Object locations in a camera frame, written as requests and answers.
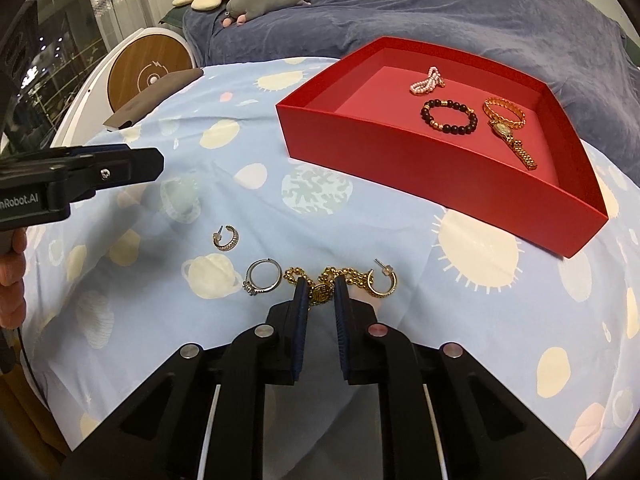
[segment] jewelry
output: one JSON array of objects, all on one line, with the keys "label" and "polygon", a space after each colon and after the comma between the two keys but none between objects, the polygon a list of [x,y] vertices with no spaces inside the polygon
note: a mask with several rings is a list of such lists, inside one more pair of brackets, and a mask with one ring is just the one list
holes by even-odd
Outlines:
[{"label": "jewelry", "polygon": [[440,72],[438,72],[438,69],[432,66],[429,69],[429,73],[427,74],[427,79],[412,84],[411,86],[409,86],[409,91],[413,95],[428,94],[430,92],[433,92],[436,86],[444,88],[445,85],[446,83],[440,75]]},{"label": "jewelry", "polygon": [[[519,121],[511,121],[507,118],[502,117],[500,114],[497,114],[496,112],[491,110],[490,106],[501,106],[502,108],[506,108],[508,111],[516,115],[516,117],[519,118]],[[527,124],[524,112],[511,101],[507,101],[507,99],[501,99],[499,97],[489,97],[482,105],[482,110],[484,110],[484,113],[487,114],[487,117],[489,117],[492,121],[506,124],[508,127],[510,127],[511,130],[519,130],[523,128],[525,124]]]},{"label": "jewelry", "polygon": [[398,277],[393,267],[382,264],[379,260],[376,263],[382,267],[382,273],[391,279],[391,286],[386,292],[379,292],[373,288],[373,269],[369,272],[358,272],[356,269],[347,267],[336,269],[335,267],[325,267],[318,276],[318,282],[312,280],[300,267],[290,267],[284,272],[284,279],[291,285],[295,285],[298,278],[304,278],[309,284],[309,305],[315,306],[326,303],[334,297],[334,281],[338,276],[344,276],[347,285],[355,285],[363,288],[374,298],[386,298],[396,291],[398,287]]},{"label": "jewelry", "polygon": [[227,252],[233,249],[238,244],[240,235],[233,226],[228,225],[226,226],[226,230],[229,231],[233,236],[231,237],[231,241],[228,244],[220,245],[220,242],[222,241],[222,227],[223,226],[221,225],[219,231],[213,235],[213,244],[221,251]]},{"label": "jewelry", "polygon": [[[254,280],[252,279],[252,273],[254,272],[255,267],[260,264],[271,264],[276,266],[278,269],[278,279],[270,286],[265,288],[260,288],[255,285]],[[265,292],[271,292],[278,288],[280,283],[282,282],[282,267],[276,260],[272,260],[271,258],[267,258],[266,260],[258,260],[257,262],[253,262],[249,268],[246,270],[246,277],[244,279],[244,283],[242,284],[242,288],[246,290],[250,296],[255,296],[256,294],[264,294]]]},{"label": "jewelry", "polygon": [[[516,122],[505,119],[491,110],[489,105],[498,105],[507,108],[507,110],[516,114],[520,121]],[[482,106],[482,110],[484,110],[484,113],[489,117],[489,126],[491,126],[491,129],[505,142],[510,150],[515,153],[525,168],[527,168],[527,171],[535,170],[538,167],[536,161],[533,160],[533,157],[522,147],[522,141],[513,137],[512,130],[518,130],[526,124],[524,112],[510,101],[500,98],[487,99]]]},{"label": "jewelry", "polygon": [[[431,115],[431,109],[433,107],[447,107],[464,112],[469,117],[468,126],[451,126],[450,124],[438,124]],[[446,134],[472,134],[478,127],[478,116],[476,116],[475,110],[467,107],[466,105],[453,102],[451,99],[448,101],[432,99],[431,101],[425,102],[422,110],[420,110],[420,115],[422,116],[424,122],[427,123],[431,128],[440,132],[444,132]]]}]

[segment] watch face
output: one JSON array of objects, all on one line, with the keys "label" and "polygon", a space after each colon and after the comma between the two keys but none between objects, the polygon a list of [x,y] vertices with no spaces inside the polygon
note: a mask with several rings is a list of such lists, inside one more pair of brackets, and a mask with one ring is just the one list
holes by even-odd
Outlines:
[{"label": "watch face", "polygon": [[494,129],[495,133],[497,133],[501,137],[508,137],[512,135],[510,127],[508,127],[506,124],[494,123],[491,125],[491,127]]}]

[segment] screw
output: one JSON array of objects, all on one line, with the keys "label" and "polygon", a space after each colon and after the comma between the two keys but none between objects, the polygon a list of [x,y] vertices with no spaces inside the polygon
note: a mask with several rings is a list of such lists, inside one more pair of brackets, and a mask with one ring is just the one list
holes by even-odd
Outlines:
[{"label": "screw", "polygon": [[273,335],[275,329],[271,325],[259,325],[255,327],[254,334],[258,337],[269,337]]},{"label": "screw", "polygon": [[462,346],[458,343],[447,343],[442,347],[442,351],[444,352],[444,355],[453,359],[460,357],[464,353]]},{"label": "screw", "polygon": [[389,329],[382,323],[374,323],[373,325],[369,325],[367,331],[369,332],[369,335],[372,335],[373,337],[384,337],[388,334]]},{"label": "screw", "polygon": [[200,353],[200,349],[194,345],[193,343],[189,343],[188,345],[180,348],[180,355],[185,359],[193,359]]}]

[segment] round wooden panel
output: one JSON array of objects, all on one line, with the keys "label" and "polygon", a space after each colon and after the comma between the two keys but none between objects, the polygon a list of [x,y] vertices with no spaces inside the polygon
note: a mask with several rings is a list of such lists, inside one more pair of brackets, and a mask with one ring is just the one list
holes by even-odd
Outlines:
[{"label": "round wooden panel", "polygon": [[111,67],[107,95],[116,112],[169,72],[193,68],[187,49],[164,34],[150,34],[127,45]]}]

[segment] earring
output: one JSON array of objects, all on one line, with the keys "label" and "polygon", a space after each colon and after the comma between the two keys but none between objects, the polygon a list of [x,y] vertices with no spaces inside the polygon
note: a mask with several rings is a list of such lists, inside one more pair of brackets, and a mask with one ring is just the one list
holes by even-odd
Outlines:
[{"label": "earring", "polygon": [[391,286],[386,292],[378,292],[375,288],[373,288],[373,269],[371,269],[367,273],[367,283],[365,287],[367,289],[367,292],[374,298],[386,298],[387,296],[391,296],[396,291],[396,287],[398,286],[398,277],[396,276],[396,273],[392,266],[385,265],[381,263],[380,260],[376,260],[376,263],[380,267],[382,267],[382,273],[391,279]]},{"label": "earring", "polygon": [[213,237],[212,237],[213,238],[213,244],[223,252],[230,251],[231,249],[233,249],[238,244],[238,240],[240,239],[240,235],[238,234],[238,231],[236,231],[236,229],[233,226],[228,225],[228,226],[226,226],[226,230],[229,231],[230,233],[232,233],[233,236],[231,237],[231,241],[228,244],[220,245],[220,242],[222,241],[222,228],[223,228],[223,226],[221,225],[220,226],[220,230],[213,235]]}]

